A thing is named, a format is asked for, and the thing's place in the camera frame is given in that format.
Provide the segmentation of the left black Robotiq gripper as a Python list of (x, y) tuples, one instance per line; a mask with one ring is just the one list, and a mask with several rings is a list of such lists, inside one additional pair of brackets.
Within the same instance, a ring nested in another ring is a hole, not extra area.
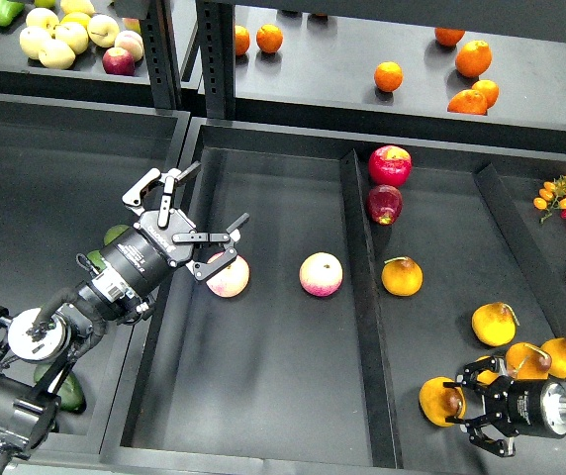
[[(140, 219), (101, 250), (105, 269), (98, 275), (98, 292), (105, 299), (142, 299), (180, 265), (196, 281), (206, 282), (236, 261), (240, 229), (249, 221), (249, 213), (241, 214), (223, 232), (206, 233), (198, 232), (182, 211), (173, 210), (176, 190), (200, 168), (199, 161), (184, 170), (152, 168), (122, 196), (124, 206)], [(144, 197), (155, 188), (161, 189), (158, 208), (146, 211)], [(201, 249), (214, 249), (220, 255), (211, 263), (200, 261)]]

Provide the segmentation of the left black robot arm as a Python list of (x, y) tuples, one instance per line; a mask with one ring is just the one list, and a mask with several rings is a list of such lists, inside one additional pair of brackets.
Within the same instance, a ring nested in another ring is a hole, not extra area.
[(87, 281), (16, 316), (0, 307), (0, 473), (13, 459), (29, 459), (53, 431), (59, 390), (109, 324), (148, 319), (155, 289), (177, 269), (204, 282), (236, 260), (248, 214), (221, 233), (206, 233), (174, 203), (176, 190), (200, 167), (195, 161), (185, 170), (153, 168), (124, 194), (137, 219), (100, 250), (99, 264), (78, 255)]

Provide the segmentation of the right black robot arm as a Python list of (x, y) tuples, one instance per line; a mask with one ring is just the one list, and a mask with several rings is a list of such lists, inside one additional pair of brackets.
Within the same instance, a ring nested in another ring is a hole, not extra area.
[(483, 403), (478, 417), (448, 416), (446, 420), (460, 425), (473, 445), (499, 457), (515, 455), (515, 439), (520, 435), (564, 437), (566, 378), (516, 380), (500, 374), (489, 385), (478, 380), (486, 370), (501, 371), (503, 363), (496, 356), (469, 363), (454, 381), (445, 382), (445, 388), (474, 392)]

